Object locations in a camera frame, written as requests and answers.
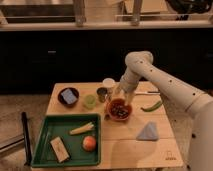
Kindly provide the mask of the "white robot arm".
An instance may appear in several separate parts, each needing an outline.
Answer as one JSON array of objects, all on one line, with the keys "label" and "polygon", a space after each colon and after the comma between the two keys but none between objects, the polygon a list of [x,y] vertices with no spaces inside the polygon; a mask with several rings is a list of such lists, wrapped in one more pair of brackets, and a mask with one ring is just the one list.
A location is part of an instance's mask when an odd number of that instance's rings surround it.
[{"label": "white robot arm", "polygon": [[189,171],[213,171],[213,97],[208,93],[156,68],[149,51],[130,52],[125,57],[126,70],[116,92],[124,93],[130,104],[139,80],[145,78],[165,96],[182,107],[194,120],[188,151]]}]

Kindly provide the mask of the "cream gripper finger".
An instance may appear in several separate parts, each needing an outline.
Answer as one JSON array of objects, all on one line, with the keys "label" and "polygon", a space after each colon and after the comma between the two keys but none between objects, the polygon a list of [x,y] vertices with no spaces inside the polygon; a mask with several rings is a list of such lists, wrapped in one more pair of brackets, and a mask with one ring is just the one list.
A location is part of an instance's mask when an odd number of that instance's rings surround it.
[{"label": "cream gripper finger", "polygon": [[134,93],[127,93],[126,104],[130,105],[134,98]]},{"label": "cream gripper finger", "polygon": [[121,85],[118,84],[118,86],[115,89],[115,94],[119,94],[121,92]]}]

